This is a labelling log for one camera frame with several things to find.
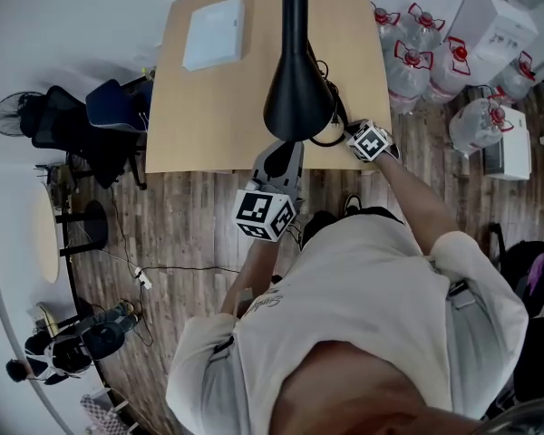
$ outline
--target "wooden table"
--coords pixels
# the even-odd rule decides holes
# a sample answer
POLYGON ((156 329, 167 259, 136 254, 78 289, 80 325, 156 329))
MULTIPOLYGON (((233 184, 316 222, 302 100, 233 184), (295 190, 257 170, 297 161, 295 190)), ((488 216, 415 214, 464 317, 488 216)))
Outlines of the wooden table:
MULTIPOLYGON (((182 66, 193 11, 223 0, 171 6, 158 63, 147 141, 147 172, 251 169, 275 138, 263 110, 280 56, 282 0, 243 0, 243 58, 196 72, 182 66)), ((369 0, 309 0, 309 40, 340 90, 349 120, 391 130, 381 45, 369 0)), ((309 169, 362 169, 344 143, 306 143, 309 169)))
POLYGON ((38 265, 44 279, 53 284, 59 274, 59 249, 53 204, 45 185, 36 192, 33 228, 34 251, 38 265))

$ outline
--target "round table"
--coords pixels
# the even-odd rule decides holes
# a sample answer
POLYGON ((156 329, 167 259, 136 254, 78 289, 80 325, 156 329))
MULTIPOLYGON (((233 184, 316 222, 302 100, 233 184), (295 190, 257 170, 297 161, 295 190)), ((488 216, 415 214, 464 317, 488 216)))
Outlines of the round table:
POLYGON ((48 188, 42 184, 36 192, 33 207, 34 250, 43 277, 56 282, 59 274, 59 249, 56 236, 56 216, 48 188))
POLYGON ((103 249, 107 244, 109 227, 101 203, 90 201, 82 213, 54 214, 48 188, 43 184, 36 192, 33 207, 34 250, 38 265, 47 282, 53 284, 59 275, 59 257, 76 255, 85 251, 103 249), (84 232, 90 243, 79 246, 65 246, 59 249, 57 224, 83 222, 84 232))

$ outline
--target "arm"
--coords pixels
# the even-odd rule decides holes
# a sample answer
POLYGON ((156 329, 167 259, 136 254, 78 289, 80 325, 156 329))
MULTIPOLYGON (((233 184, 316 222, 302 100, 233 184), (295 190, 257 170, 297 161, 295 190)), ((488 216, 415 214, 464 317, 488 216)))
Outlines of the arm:
POLYGON ((443 200, 399 161, 381 153, 374 161, 391 185, 415 240, 425 255, 443 234, 459 230, 443 200))
MULTIPOLYGON (((238 278, 228 290, 221 313, 234 314, 236 297, 247 288, 252 289, 254 298, 262 295, 270 287, 270 279, 274 274, 274 266, 278 258, 280 243, 255 240, 248 251, 246 263, 242 267, 238 278)), ((238 317, 244 314, 238 311, 238 317)))
POLYGON ((68 378, 69 378, 68 375, 58 375, 58 374, 51 375, 48 379, 44 381, 44 385, 55 385, 56 383, 65 381, 68 378))

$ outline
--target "sneaker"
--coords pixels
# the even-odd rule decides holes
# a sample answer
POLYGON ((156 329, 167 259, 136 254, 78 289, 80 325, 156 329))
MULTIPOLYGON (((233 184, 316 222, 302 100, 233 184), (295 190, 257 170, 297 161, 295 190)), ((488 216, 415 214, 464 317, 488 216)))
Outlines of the sneaker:
POLYGON ((349 195, 345 203, 345 218, 353 214, 358 214, 362 208, 361 198, 355 194, 349 195))
POLYGON ((125 309, 126 315, 133 314, 135 312, 135 306, 130 301, 121 300, 117 305, 122 306, 125 309))

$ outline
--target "plastic water jug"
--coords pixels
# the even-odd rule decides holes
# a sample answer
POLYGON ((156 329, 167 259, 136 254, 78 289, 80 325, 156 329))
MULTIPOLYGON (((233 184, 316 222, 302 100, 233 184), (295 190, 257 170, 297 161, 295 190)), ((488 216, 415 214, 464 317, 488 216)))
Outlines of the plastic water jug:
POLYGON ((506 121, 506 112, 492 98, 479 98, 467 104, 450 121, 453 147, 466 158, 478 150, 494 145, 501 134, 513 126, 506 121))
POLYGON ((535 83, 532 57, 522 52, 518 60, 511 62, 491 81, 491 86, 496 90, 501 89, 505 93, 504 103, 511 105, 528 95, 535 83))
POLYGON ((433 53, 435 62, 423 99, 429 103, 443 104, 453 100, 468 84, 471 75, 468 51, 463 40, 449 37, 433 53))
POLYGON ((417 4, 412 4, 401 17, 399 28, 404 34, 402 40, 418 52, 436 49, 442 43, 441 29, 445 26, 442 19, 433 19, 417 4))
POLYGON ((377 23, 383 53, 394 48, 395 42, 401 38, 401 31, 397 27, 400 17, 399 13, 388 14, 383 8, 374 9, 374 20, 377 23))
POLYGON ((389 87, 389 102, 393 111, 411 112, 429 84, 433 53, 418 52, 398 40, 384 57, 384 69, 389 87))

